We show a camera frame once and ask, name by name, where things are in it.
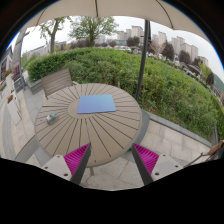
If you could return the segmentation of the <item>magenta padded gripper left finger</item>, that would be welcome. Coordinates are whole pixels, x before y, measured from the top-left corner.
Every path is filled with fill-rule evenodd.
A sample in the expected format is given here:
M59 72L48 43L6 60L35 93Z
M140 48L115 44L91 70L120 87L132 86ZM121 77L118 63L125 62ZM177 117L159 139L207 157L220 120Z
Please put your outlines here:
M91 155L91 144L83 145L65 156L55 155L42 169L79 185Z

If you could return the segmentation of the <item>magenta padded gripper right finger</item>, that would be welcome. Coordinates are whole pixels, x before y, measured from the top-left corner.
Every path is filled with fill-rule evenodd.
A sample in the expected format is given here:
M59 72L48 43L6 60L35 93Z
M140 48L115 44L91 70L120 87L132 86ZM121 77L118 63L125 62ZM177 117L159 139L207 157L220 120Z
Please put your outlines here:
M145 185L182 169L170 156L159 155L136 143L132 144L132 154Z

